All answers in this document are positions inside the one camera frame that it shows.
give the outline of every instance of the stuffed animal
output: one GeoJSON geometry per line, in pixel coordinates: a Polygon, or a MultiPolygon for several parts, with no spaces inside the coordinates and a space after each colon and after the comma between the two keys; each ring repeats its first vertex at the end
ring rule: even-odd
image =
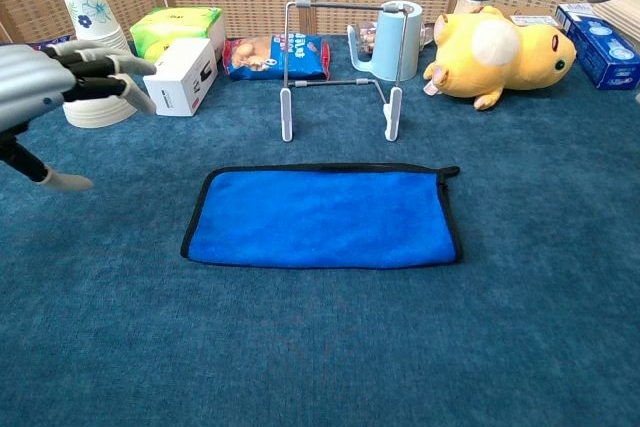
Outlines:
{"type": "Polygon", "coordinates": [[[495,105],[503,89],[548,87],[569,71],[573,43],[550,25],[518,27],[494,7],[441,15],[434,27],[436,60],[424,71],[425,91],[475,97],[476,110],[495,105]]]}

